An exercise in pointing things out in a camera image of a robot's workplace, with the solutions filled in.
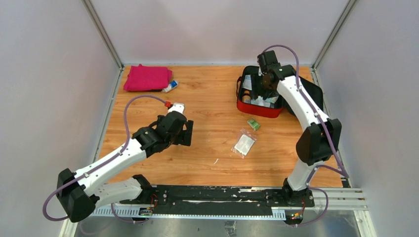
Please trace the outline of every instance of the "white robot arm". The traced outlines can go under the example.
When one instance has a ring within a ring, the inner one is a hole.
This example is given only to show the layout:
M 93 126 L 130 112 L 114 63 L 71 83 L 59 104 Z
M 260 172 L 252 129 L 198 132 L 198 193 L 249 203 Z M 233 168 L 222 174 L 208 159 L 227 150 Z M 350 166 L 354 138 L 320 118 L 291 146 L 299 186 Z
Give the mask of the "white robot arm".
M 261 83 L 256 85 L 258 87 L 256 90 L 264 95 L 277 91 L 290 105 L 303 130 L 303 135 L 296 145 L 299 159 L 283 185 L 284 199 L 289 200 L 289 203 L 299 201 L 307 195 L 308 183 L 317 171 L 317 167 L 333 154 L 328 135 L 331 137 L 334 149 L 337 150 L 341 123 L 338 119 L 330 119 L 316 105 L 302 86 L 301 79 L 296 80 L 293 67 L 290 65 L 282 67 L 274 51 L 260 54 L 258 62 L 263 78 Z
M 184 109 L 183 104 L 174 103 L 166 116 L 158 116 L 156 122 L 134 133 L 126 147 L 122 144 L 102 159 L 75 172 L 69 169 L 63 170 L 58 176 L 58 187 L 81 178 L 57 194 L 70 220 L 72 222 L 83 220 L 95 208 L 103 205 L 141 198 L 144 188 L 150 187 L 142 175 L 135 175 L 118 183 L 106 184 L 106 182 L 132 164 L 145 160 L 172 144 L 190 146 L 193 121 L 186 120 L 183 115 Z M 88 174 L 88 171 L 106 162 L 109 163 Z

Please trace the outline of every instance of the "wooden table surface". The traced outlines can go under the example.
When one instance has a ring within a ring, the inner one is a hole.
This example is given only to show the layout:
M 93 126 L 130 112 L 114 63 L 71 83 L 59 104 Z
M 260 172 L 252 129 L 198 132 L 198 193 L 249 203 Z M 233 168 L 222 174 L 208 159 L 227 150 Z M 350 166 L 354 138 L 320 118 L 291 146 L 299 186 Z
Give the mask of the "wooden table surface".
M 126 103 L 139 94 L 153 94 L 172 103 L 185 104 L 185 116 L 193 120 L 192 145 L 170 146 L 138 162 L 110 182 L 126 180 L 143 174 L 151 184 L 170 185 L 228 185 L 228 186 L 282 186 L 297 161 L 295 144 L 302 134 L 296 117 L 284 109 L 278 118 L 263 118 L 245 114 L 236 108 L 236 80 L 242 74 L 241 66 L 169 66 L 178 88 L 169 93 L 126 92 L 130 67 L 126 67 L 100 157 L 113 151 L 126 139 L 123 110 Z M 311 80 L 309 68 L 301 68 L 300 75 Z M 165 115 L 167 108 L 150 98 L 134 101 L 128 109 L 130 133 L 148 126 Z M 247 120 L 255 118 L 261 127 L 254 132 L 257 141 L 242 159 L 231 151 L 242 128 L 252 131 Z M 326 164 L 336 167 L 333 157 Z M 312 186 L 342 187 L 340 177 L 321 169 Z

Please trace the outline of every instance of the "white packet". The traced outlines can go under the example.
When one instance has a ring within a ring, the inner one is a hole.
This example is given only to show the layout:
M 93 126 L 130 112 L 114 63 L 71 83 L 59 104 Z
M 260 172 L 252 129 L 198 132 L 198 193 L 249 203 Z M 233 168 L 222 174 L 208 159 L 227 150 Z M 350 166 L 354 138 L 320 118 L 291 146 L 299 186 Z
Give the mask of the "white packet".
M 231 151 L 244 159 L 256 140 L 257 137 L 255 135 L 242 128 L 239 132 L 237 143 L 231 148 Z

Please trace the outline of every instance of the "small green box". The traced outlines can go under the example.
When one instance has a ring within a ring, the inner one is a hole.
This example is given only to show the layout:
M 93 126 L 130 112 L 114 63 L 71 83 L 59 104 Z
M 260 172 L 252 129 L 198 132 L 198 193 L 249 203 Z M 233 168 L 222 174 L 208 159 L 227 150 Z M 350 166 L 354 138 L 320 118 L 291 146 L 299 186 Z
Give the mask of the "small green box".
M 254 120 L 254 118 L 251 118 L 250 120 L 248 120 L 248 124 L 250 125 L 250 127 L 253 128 L 254 131 L 256 131 L 260 128 L 260 124 L 258 122 L 256 122 L 256 120 Z

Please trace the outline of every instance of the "folded towel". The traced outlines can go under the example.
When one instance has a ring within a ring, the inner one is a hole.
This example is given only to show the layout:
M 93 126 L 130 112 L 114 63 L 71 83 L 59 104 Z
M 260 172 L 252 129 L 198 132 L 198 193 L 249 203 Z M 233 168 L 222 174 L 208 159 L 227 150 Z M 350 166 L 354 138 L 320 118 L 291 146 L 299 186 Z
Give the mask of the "folded towel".
M 124 84 L 126 91 L 161 90 L 168 86 L 172 71 L 167 67 L 132 66 Z

